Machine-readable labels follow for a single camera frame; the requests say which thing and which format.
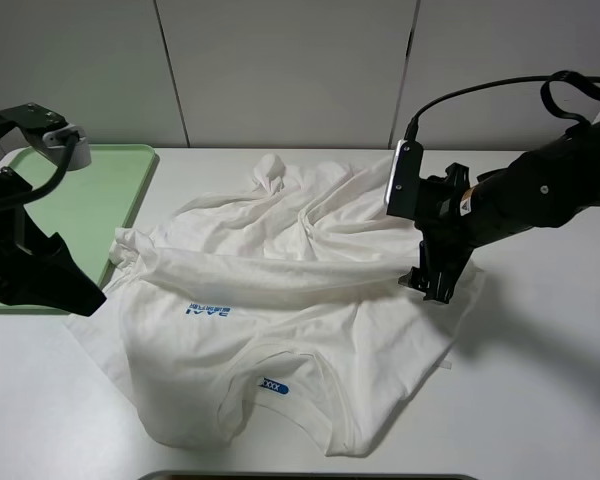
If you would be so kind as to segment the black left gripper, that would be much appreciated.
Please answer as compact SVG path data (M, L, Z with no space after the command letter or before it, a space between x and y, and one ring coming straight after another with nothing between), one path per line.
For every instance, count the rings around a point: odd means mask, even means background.
M105 300L59 234L46 236L22 206L0 212L1 304L90 316Z

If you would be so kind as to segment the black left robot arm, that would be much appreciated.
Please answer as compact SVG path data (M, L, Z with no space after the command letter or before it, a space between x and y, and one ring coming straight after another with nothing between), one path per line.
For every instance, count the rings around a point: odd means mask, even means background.
M89 316L105 295L75 263L64 239L46 236L25 209L52 193L67 172L91 164L85 132L36 103L0 110L0 139L14 129L56 170L37 188L10 167L0 170L0 304Z

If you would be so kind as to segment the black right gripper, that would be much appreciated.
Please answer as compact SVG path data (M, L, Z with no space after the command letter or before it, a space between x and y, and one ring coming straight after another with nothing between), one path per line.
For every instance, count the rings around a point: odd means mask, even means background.
M418 181L415 226L422 233L419 265L398 284L425 291L424 300L448 304L472 254L463 231L460 201L469 190L469 168L452 163L444 176Z

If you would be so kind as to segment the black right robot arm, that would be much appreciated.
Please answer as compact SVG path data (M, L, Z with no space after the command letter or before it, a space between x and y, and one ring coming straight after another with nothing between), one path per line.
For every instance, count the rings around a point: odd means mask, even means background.
M429 301L450 301L476 249L532 228L559 228L600 207L600 122L572 127L475 184L458 163L444 176L422 178L423 154L416 140L400 142L385 202L388 215L413 221L423 235L418 266L399 282Z

